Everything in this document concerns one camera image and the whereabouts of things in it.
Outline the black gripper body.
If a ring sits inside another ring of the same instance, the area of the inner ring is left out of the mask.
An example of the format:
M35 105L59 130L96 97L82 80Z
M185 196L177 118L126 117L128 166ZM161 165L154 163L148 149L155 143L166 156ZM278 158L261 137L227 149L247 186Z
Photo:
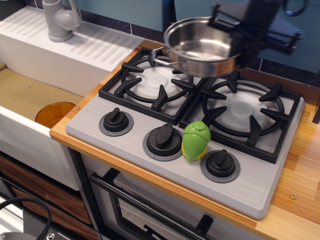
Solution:
M305 33L278 14L286 6L284 0L217 2L208 25L231 38L231 54L257 54L267 48L291 54Z

